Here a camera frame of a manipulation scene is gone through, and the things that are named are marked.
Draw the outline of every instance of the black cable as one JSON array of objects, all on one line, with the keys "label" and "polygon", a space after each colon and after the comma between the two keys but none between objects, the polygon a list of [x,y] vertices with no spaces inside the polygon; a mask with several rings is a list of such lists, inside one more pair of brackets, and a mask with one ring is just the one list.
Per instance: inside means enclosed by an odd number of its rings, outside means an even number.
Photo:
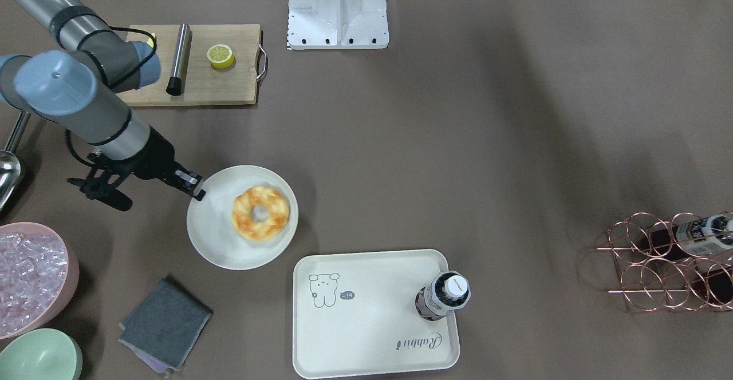
[{"label": "black cable", "polygon": [[136,30],[134,28],[125,28],[123,26],[110,26],[110,29],[115,30],[115,31],[127,31],[128,33],[138,33],[138,34],[147,35],[148,38],[152,40],[152,51],[149,54],[147,54],[147,57],[144,57],[143,60],[140,61],[138,65],[135,65],[135,68],[133,68],[132,70],[130,70],[130,72],[123,75],[123,77],[121,77],[119,80],[108,85],[108,88],[110,90],[113,90],[115,87],[117,87],[117,85],[120,85],[121,83],[125,82],[125,80],[130,78],[134,73],[138,72],[138,70],[141,69],[143,65],[145,65],[145,62],[148,62],[148,60],[150,60],[150,58],[152,58],[152,56],[155,55],[155,51],[157,50],[157,40],[154,36],[152,36],[151,33],[149,33],[148,31],[144,31],[144,30]]},{"label": "black cable", "polygon": [[76,159],[76,161],[79,161],[79,163],[82,163],[89,168],[99,168],[96,165],[90,163],[89,161],[86,161],[85,159],[81,158],[81,156],[79,156],[78,153],[76,153],[76,150],[74,150],[74,145],[71,143],[71,131],[70,130],[66,130],[64,132],[64,138],[66,139],[66,148],[69,149],[69,152]]}]

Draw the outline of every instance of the ladle handle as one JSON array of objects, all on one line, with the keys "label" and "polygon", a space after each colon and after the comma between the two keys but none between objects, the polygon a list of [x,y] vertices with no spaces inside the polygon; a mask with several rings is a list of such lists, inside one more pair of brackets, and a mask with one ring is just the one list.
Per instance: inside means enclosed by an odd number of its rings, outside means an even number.
[{"label": "ladle handle", "polygon": [[15,149],[18,148],[18,143],[21,142],[21,136],[23,136],[23,131],[26,129],[26,125],[28,125],[28,120],[30,119],[30,117],[30,112],[21,112],[21,116],[18,117],[18,122],[15,123],[13,134],[10,135],[10,139],[8,139],[7,145],[5,145],[5,151],[15,153]]}]

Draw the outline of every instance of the green bowl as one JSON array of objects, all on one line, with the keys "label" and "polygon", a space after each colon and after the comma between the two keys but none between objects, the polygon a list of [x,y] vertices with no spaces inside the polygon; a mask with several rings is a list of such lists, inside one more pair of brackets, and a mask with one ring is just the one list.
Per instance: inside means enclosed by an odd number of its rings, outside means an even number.
[{"label": "green bowl", "polygon": [[53,328],[30,331],[0,353],[0,378],[15,380],[77,380],[81,349],[73,338]]}]

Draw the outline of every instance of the yellow lemon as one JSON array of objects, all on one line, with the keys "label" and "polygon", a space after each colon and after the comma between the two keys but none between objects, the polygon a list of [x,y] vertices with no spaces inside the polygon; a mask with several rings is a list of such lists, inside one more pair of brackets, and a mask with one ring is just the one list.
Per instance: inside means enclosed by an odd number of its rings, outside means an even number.
[{"label": "yellow lemon", "polygon": [[222,43],[209,48],[206,57],[209,59],[209,64],[215,69],[228,69],[234,63],[234,52],[231,51],[230,46]]}]

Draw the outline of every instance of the gray table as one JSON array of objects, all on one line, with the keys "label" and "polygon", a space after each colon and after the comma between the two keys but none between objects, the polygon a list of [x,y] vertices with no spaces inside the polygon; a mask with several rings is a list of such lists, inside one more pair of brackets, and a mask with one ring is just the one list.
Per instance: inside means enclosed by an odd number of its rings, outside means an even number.
[{"label": "gray table", "polygon": [[[261,23],[257,106],[139,115],[185,166],[270,168],[301,208],[280,257],[222,270],[188,241],[186,195],[131,179],[131,211],[88,201],[65,182],[85,169],[62,128],[31,120],[18,154],[34,179],[2,222],[47,224],[78,252],[78,294],[50,326],[79,341],[84,378],[157,378],[117,324],[167,275],[214,310],[180,378],[298,378],[295,263],[417,248],[473,284],[462,354],[375,378],[730,374],[733,314],[628,314],[593,248],[636,211],[731,209],[733,0],[387,0],[392,40],[373,52],[286,51],[287,0],[82,1],[112,25]],[[0,6],[0,51],[55,48]],[[0,133],[15,116],[0,107]]]}]

